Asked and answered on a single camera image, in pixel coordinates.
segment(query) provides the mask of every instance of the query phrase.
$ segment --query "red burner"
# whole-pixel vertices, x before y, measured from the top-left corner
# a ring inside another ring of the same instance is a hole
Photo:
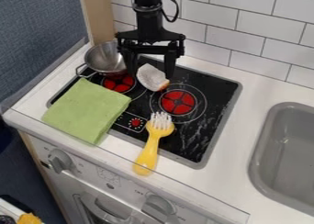
[[[131,120],[131,125],[133,126],[133,127],[138,127],[139,125],[140,125],[140,119],[139,118],[133,118],[132,120]]]
[[[187,91],[173,90],[162,97],[162,108],[173,115],[184,115],[195,106],[195,98]]]
[[[134,79],[128,75],[106,77],[103,81],[103,86],[107,89],[124,94],[130,90],[135,84]]]

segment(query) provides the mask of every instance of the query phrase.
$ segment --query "stove control button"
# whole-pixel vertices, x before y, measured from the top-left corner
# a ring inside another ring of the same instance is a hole
[[[163,224],[180,224],[172,204],[160,196],[150,195],[141,211]]]
[[[48,161],[57,174],[60,174],[63,170],[71,171],[75,168],[71,157],[59,149],[54,149],[50,152],[48,155]]]
[[[120,121],[120,120],[122,120],[122,119],[123,119],[123,115],[119,116],[119,117],[117,118],[117,121]]]
[[[133,118],[131,121],[130,121],[130,124],[133,126],[133,127],[138,127],[140,125],[143,124],[143,121],[140,120],[139,118]]]

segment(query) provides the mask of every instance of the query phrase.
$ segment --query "white countertop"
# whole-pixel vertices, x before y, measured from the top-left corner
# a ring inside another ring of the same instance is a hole
[[[18,221],[19,217],[23,214],[25,214],[24,211],[0,198],[0,215],[7,215]]]
[[[86,45],[77,51],[25,95],[12,110],[6,111],[5,121],[69,152],[110,164],[144,183],[168,183],[167,180],[170,179],[159,174],[147,178],[138,177],[131,171],[130,162],[109,153],[115,153],[132,162],[140,153],[140,147],[136,145],[108,135],[99,148],[90,147],[43,125],[42,122],[39,123],[47,110],[47,102],[74,77],[74,69],[83,63],[83,54],[88,48]],[[190,57],[182,57],[177,64],[239,82],[242,84],[242,91],[204,169],[194,170],[160,156],[156,171],[249,213],[248,223],[251,224],[313,223],[312,216],[279,204],[259,193],[253,187],[247,171],[268,110],[282,102],[314,106],[314,90]],[[187,197],[185,192],[191,188],[185,189],[173,181],[169,183],[171,185],[166,188],[167,191],[189,199],[194,205],[207,208],[210,203],[204,194],[195,193]],[[219,211],[219,207],[215,208],[218,212],[223,209],[222,207]]]

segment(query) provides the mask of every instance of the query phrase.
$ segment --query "orange object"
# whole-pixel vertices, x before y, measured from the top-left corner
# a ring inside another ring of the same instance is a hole
[[[42,222],[32,213],[28,213],[21,215],[17,221],[17,224],[42,224]]]

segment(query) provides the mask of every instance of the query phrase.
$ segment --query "brush bristles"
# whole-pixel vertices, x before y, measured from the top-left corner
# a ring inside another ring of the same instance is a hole
[[[171,127],[172,119],[165,112],[151,113],[151,124],[155,129],[167,130]]]

